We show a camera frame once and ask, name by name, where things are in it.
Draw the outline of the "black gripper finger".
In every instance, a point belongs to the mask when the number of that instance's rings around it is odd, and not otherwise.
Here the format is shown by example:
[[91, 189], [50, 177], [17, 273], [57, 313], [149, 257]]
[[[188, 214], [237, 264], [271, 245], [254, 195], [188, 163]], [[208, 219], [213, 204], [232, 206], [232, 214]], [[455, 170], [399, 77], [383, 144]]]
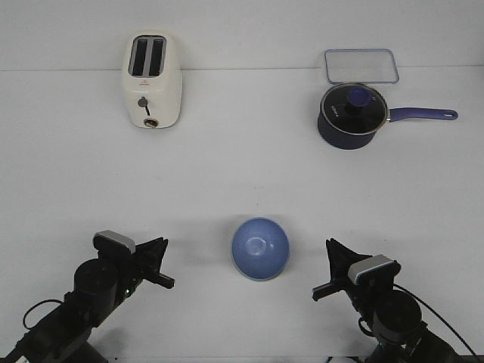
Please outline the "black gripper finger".
[[158, 237], [135, 246], [134, 260], [143, 271], [158, 274], [169, 240]]
[[354, 263], [368, 259], [369, 255], [359, 254], [342, 245], [334, 238], [326, 240], [327, 256], [330, 266], [330, 282], [348, 284], [349, 268]]

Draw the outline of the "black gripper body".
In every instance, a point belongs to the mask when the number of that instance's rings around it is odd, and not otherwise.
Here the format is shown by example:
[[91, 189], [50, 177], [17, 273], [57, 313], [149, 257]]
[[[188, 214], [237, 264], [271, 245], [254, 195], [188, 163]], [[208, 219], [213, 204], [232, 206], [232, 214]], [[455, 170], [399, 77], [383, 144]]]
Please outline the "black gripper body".
[[330, 271], [330, 280], [312, 289], [312, 299], [319, 301], [344, 291], [355, 309], [363, 309], [364, 306], [372, 306], [378, 297], [393, 289], [396, 275], [396, 270], [373, 270], [365, 272], [355, 284], [346, 271]]
[[140, 254], [113, 255], [114, 265], [118, 269], [117, 299], [128, 299], [143, 281], [171, 289], [175, 279], [160, 272], [165, 253], [144, 251]]

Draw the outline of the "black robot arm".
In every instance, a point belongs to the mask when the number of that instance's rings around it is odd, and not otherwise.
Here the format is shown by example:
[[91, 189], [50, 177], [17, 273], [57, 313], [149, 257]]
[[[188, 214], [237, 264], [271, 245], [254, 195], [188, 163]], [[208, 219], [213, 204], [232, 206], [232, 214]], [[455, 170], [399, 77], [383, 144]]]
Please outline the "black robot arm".
[[344, 291], [359, 313], [360, 331], [377, 340], [366, 362], [465, 362], [423, 320], [421, 306], [431, 311], [463, 343], [470, 355], [482, 362], [464, 338], [421, 298], [394, 283], [402, 266], [384, 255], [354, 252], [331, 238], [325, 242], [330, 280], [312, 289], [318, 301]]
[[88, 343], [92, 329], [103, 321], [141, 284], [149, 281], [171, 289], [174, 278], [160, 272], [168, 246], [158, 237], [142, 244], [114, 231], [93, 237], [98, 251], [81, 264], [73, 277], [73, 290], [57, 307], [28, 328], [3, 362], [104, 362]]

